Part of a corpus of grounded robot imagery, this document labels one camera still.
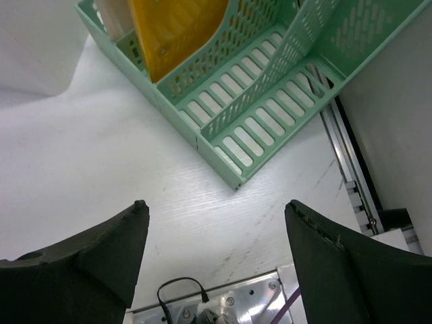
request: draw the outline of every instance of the black cable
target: black cable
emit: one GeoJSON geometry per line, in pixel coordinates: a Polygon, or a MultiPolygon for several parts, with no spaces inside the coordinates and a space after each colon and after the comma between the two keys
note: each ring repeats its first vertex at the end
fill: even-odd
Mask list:
{"type": "Polygon", "coordinates": [[[165,318],[167,319],[167,324],[173,324],[173,319],[171,318],[171,313],[169,312],[169,309],[168,309],[167,305],[162,301],[161,297],[159,297],[159,292],[161,291],[162,288],[164,288],[164,287],[172,284],[173,282],[180,281],[180,280],[192,280],[192,281],[195,281],[200,286],[200,289],[201,289],[201,300],[202,300],[202,302],[208,302],[209,301],[209,296],[207,296],[207,293],[205,292],[204,287],[198,282],[198,280],[195,280],[194,278],[191,278],[191,277],[181,277],[181,278],[176,278],[176,279],[172,279],[172,280],[169,280],[169,281],[165,282],[157,290],[157,299],[159,300],[159,304],[162,307],[163,314],[165,315],[165,318]]]}

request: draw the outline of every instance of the purple cable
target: purple cable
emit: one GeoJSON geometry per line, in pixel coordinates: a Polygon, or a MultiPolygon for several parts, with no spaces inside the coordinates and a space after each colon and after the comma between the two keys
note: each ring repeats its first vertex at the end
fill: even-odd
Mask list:
{"type": "Polygon", "coordinates": [[[292,295],[288,298],[288,300],[282,306],[282,308],[279,310],[279,312],[277,312],[275,318],[270,322],[270,324],[278,324],[281,321],[282,317],[284,317],[285,313],[288,312],[288,309],[290,309],[290,307],[293,305],[293,303],[299,297],[299,295],[300,295],[300,287],[298,287],[296,289],[296,291],[294,291],[292,293],[292,295]]]}

